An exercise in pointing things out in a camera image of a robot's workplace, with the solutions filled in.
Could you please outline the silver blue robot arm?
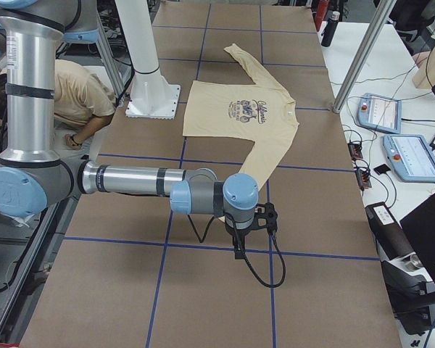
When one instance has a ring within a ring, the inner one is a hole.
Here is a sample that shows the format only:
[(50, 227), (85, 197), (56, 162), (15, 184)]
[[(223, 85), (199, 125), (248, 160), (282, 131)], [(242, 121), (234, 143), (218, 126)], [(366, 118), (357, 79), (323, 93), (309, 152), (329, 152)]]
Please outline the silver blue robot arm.
[(236, 259), (257, 230), (258, 189), (235, 174), (219, 181), (208, 169), (100, 165), (61, 159), (53, 148), (55, 53), (64, 34), (97, 30), (95, 1), (0, 1), (7, 33), (8, 145), (0, 154), (0, 212), (24, 218), (76, 192), (160, 196), (172, 211), (224, 218)]

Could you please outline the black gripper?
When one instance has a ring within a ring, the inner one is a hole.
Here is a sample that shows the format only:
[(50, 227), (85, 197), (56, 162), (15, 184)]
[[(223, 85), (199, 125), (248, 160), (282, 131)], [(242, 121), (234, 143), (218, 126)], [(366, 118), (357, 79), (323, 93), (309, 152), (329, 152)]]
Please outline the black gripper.
[(240, 228), (239, 224), (233, 224), (227, 220), (225, 229), (231, 235), (233, 242), (234, 257), (236, 260), (244, 260), (246, 257), (245, 237), (251, 232), (250, 226)]

